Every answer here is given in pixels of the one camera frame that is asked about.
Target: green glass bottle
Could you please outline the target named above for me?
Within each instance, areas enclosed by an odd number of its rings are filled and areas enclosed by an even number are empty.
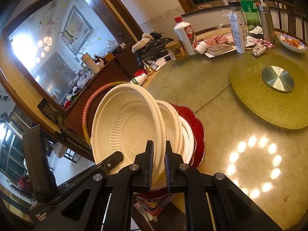
[[[256,2],[254,0],[240,0],[240,2],[243,8],[248,30],[250,31],[257,26],[261,27]]]

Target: red cap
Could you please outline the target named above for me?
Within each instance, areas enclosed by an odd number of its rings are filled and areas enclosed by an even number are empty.
[[[175,20],[176,23],[183,21],[183,19],[181,17],[176,17],[176,18],[174,18],[174,20]]]

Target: book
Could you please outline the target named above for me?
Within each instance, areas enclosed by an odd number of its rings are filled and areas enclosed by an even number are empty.
[[[232,45],[222,43],[222,44],[218,44],[216,46],[208,48],[206,50],[206,52],[208,52],[212,55],[220,55],[220,54],[227,52],[229,50],[232,50],[232,49],[233,49]]]

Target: gold table mat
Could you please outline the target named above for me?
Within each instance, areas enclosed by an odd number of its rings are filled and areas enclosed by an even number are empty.
[[[287,129],[308,125],[308,75],[289,59],[270,53],[240,58],[231,69],[231,85],[239,99],[264,120]],[[294,89],[283,93],[270,88],[261,77],[265,66],[278,66],[294,79]]]

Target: screw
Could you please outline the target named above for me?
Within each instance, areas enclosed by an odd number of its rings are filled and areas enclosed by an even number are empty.
[[[95,174],[93,175],[93,180],[99,181],[103,178],[103,176],[101,174]]]
[[[137,164],[132,164],[132,165],[129,166],[129,169],[133,170],[133,171],[137,170],[138,168],[139,168],[139,166]]]
[[[180,169],[186,170],[186,169],[188,169],[188,168],[189,168],[189,165],[188,165],[188,164],[186,164],[186,163],[180,164]]]
[[[216,177],[216,179],[218,179],[218,180],[223,180],[223,179],[224,179],[224,174],[222,174],[222,173],[217,173],[217,174],[215,175],[215,177]]]

